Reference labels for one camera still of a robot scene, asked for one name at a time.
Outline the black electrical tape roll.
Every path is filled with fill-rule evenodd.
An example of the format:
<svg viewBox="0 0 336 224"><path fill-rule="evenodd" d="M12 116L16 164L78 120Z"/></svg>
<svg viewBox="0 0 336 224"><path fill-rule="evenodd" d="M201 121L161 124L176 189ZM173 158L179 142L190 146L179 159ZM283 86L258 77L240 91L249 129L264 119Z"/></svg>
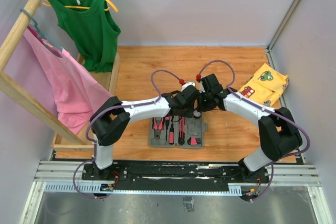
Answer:
<svg viewBox="0 0 336 224"><path fill-rule="evenodd" d="M201 112L198 112L198 111L194 111L193 115L195 118L200 118L202 116Z"/></svg>

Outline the grey plastic tool case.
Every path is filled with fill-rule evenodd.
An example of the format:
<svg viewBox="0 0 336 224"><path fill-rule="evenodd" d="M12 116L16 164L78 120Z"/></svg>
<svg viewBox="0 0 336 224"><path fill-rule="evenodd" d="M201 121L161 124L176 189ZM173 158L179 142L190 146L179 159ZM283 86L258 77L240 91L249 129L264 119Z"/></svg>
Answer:
<svg viewBox="0 0 336 224"><path fill-rule="evenodd" d="M207 131L207 124L203 121L203 118L185 118L185 143L184 145L180 145L178 143L179 139L179 120L180 116L171 116L171 120L173 120L174 123L174 136L175 136L175 144L170 145L169 144L169 136L167 139L167 142L165 141L166 138L166 129L165 129L165 124L163 122L163 130L161 131L161 137L158 141L154 139L154 130L153 130L153 124L152 120L150 123L150 131L149 131L149 140L148 140L148 145L150 147L160 147L160 148L173 148L173 147L179 147L179 148L189 148L189 149L201 149L205 146L205 138L204 138L204 133ZM201 138L202 139L202 146L196 145L196 146L191 146L187 144L187 140L190 137L196 137L196 138Z"/></svg>

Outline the pink handled pliers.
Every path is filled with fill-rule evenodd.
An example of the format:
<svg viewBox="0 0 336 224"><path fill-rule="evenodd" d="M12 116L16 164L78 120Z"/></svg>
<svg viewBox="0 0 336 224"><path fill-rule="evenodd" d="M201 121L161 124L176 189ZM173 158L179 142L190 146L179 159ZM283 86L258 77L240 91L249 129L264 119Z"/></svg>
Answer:
<svg viewBox="0 0 336 224"><path fill-rule="evenodd" d="M153 130L154 130L154 139L158 141L161 137L161 131L163 130L163 118L153 118Z"/></svg>

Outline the pink hex key set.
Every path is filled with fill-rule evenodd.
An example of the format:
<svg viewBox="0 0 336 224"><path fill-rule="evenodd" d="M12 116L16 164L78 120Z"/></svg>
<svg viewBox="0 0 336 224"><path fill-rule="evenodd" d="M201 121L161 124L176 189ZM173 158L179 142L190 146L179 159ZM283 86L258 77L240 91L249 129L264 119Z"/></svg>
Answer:
<svg viewBox="0 0 336 224"><path fill-rule="evenodd" d="M190 137L187 140L187 144L191 145L191 146L196 146L196 145L202 146L202 139L201 138L196 138L196 137Z"/></svg>

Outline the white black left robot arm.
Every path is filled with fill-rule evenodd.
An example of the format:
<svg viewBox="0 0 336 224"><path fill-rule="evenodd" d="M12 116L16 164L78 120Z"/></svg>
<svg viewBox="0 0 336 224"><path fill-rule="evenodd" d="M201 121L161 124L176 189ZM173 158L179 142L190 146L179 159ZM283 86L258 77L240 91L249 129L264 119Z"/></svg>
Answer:
<svg viewBox="0 0 336 224"><path fill-rule="evenodd" d="M91 178L106 180L112 175L113 145L133 122L167 116L187 116L201 93L193 85L176 94L164 93L153 99L127 102L109 98L91 117L88 129L93 132L94 155Z"/></svg>

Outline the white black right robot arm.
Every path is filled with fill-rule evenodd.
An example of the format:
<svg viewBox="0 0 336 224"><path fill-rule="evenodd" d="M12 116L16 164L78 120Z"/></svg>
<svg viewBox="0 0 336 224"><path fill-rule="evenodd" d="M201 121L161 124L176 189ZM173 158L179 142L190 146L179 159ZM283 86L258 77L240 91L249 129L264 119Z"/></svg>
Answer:
<svg viewBox="0 0 336 224"><path fill-rule="evenodd" d="M302 145L291 112L262 106L231 88L223 88L214 74L196 76L201 96L197 111L214 109L237 114L258 127L260 146L238 162L238 177L250 182L264 166L276 162Z"/></svg>

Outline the yellow patterned cloth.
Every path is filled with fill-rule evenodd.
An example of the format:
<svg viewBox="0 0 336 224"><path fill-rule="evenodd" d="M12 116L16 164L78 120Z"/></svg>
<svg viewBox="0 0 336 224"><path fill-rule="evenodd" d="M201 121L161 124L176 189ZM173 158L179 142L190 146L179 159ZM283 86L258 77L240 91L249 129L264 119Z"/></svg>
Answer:
<svg viewBox="0 0 336 224"><path fill-rule="evenodd" d="M239 89L246 98L265 106L273 106L289 84L287 75L263 64Z"/></svg>

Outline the pink shirt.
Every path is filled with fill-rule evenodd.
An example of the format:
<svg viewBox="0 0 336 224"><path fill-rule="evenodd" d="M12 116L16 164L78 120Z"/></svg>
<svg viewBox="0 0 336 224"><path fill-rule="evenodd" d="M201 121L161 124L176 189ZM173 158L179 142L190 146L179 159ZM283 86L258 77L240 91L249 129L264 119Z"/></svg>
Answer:
<svg viewBox="0 0 336 224"><path fill-rule="evenodd" d="M78 134L112 94L65 49L56 49L54 54L49 50L49 41L38 39L30 27L24 37L52 87L58 120Z"/></svg>

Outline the green tank top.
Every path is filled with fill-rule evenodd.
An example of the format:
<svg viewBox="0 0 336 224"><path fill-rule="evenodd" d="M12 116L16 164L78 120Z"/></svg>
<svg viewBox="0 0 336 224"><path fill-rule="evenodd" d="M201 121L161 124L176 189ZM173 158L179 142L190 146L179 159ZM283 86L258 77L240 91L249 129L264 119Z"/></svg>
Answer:
<svg viewBox="0 0 336 224"><path fill-rule="evenodd" d="M120 27L107 10L106 0L47 0L58 26L74 41L89 72L109 72L118 49Z"/></svg>

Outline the grey clothes hanger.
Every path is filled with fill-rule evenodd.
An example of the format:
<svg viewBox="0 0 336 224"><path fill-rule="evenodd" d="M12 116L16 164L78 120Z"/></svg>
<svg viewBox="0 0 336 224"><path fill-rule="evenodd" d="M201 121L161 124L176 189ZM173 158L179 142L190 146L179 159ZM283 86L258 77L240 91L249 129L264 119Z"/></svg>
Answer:
<svg viewBox="0 0 336 224"><path fill-rule="evenodd" d="M51 53L53 53L56 57L62 58L62 50L63 47L61 47L57 42L55 42L50 36L48 36L46 33L41 31L38 27L37 21L34 19L34 17L25 9L21 8L21 12L23 12L29 19L28 26L35 31L36 37L38 40L41 41L41 43L44 45L45 48L47 48Z"/></svg>

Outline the wooden clothes rack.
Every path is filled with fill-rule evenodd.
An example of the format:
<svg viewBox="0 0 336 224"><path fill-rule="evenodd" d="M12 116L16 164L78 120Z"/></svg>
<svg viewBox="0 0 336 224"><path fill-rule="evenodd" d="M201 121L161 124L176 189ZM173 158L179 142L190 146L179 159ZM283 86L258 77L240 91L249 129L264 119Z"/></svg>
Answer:
<svg viewBox="0 0 336 224"><path fill-rule="evenodd" d="M23 8L27 1L1 0L1 41L5 40L19 17L20 8ZM44 32L69 52L75 53L75 44L56 25L56 15L51 7L41 8L35 17ZM56 113L51 86L25 38L19 40L6 65L5 73L36 98L47 110L53 114ZM47 124L26 111L4 93L1 93L1 147L4 151L16 153L28 150L37 152L54 147L58 156L65 158L79 158L87 156L93 151L90 142L78 147L55 134Z"/></svg>

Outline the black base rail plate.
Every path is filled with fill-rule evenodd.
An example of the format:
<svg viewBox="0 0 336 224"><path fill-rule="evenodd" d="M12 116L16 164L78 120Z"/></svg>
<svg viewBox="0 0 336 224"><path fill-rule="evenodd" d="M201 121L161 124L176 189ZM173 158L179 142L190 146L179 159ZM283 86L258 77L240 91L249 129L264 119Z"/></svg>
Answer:
<svg viewBox="0 0 336 224"><path fill-rule="evenodd" d="M157 191L219 191L230 183L268 183L265 168L245 173L236 163L132 161L116 160L105 169L96 164L85 164L83 180L113 181L117 189Z"/></svg>

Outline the aluminium frame post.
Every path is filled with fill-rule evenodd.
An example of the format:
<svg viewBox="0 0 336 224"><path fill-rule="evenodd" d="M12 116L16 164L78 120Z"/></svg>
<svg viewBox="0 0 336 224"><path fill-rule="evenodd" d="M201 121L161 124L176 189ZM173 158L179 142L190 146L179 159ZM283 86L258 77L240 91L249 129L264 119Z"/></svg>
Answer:
<svg viewBox="0 0 336 224"><path fill-rule="evenodd" d="M283 19L281 20L276 32L274 33L270 43L266 47L267 52L271 52L274 46L276 45L277 41L280 39L281 35L285 31L287 25L290 23L291 18L293 17L294 13L296 12L297 8L299 7L302 0L293 0L286 11Z"/></svg>

